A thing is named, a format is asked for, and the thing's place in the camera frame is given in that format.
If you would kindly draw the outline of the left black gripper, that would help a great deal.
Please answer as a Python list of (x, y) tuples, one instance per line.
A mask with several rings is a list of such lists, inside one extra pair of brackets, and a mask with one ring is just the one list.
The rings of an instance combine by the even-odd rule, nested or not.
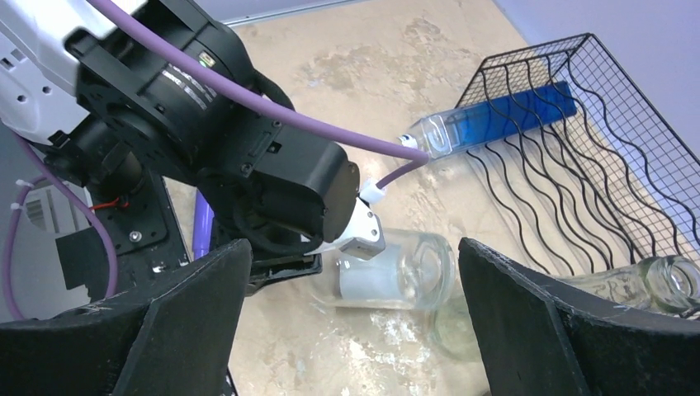
[[(289, 243), (300, 239), (299, 234), (266, 221), (254, 226), (253, 230), (274, 243)], [(253, 246), (253, 264), (245, 294), (249, 297), (269, 285), (320, 274), (322, 265), (320, 255), (282, 256)]]

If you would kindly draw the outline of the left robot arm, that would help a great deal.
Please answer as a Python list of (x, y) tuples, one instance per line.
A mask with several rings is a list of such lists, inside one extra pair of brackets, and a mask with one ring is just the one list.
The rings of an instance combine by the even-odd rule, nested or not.
[(197, 187), (214, 245), (252, 244), (250, 293), (321, 272), (357, 202), (340, 145), (229, 99), (86, 1), (4, 1), (1, 34), (2, 122), (56, 175), (107, 199), (147, 172)]

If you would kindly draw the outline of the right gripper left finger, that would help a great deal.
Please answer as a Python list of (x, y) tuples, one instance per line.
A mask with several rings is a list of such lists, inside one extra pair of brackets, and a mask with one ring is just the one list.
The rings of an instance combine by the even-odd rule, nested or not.
[(46, 320), (1, 326), (4, 395), (228, 395), (247, 240)]

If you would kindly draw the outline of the blue square glass bottle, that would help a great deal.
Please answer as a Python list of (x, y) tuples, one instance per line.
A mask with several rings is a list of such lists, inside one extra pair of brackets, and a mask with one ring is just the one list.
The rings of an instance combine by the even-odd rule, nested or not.
[(576, 113), (568, 83), (556, 82), (425, 116), (400, 135), (399, 142), (437, 160)]

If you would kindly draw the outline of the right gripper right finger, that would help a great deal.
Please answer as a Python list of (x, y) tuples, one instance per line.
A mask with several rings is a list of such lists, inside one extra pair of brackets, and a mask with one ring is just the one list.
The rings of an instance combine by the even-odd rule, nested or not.
[(698, 322), (615, 304), (473, 238), (458, 263), (492, 394), (698, 394)]

